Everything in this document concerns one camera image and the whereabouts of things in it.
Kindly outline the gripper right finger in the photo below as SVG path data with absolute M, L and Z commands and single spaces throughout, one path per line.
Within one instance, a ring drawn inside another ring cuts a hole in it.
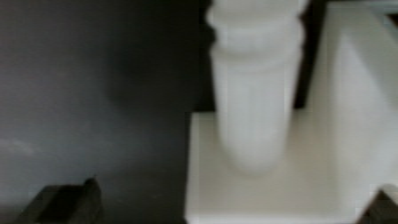
M 383 191 L 378 191 L 356 224 L 398 224 L 398 203 Z

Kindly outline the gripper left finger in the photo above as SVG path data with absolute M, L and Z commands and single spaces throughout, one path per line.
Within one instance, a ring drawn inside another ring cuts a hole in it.
M 47 185 L 10 224 L 104 224 L 101 188 L 93 178 L 79 185 Z

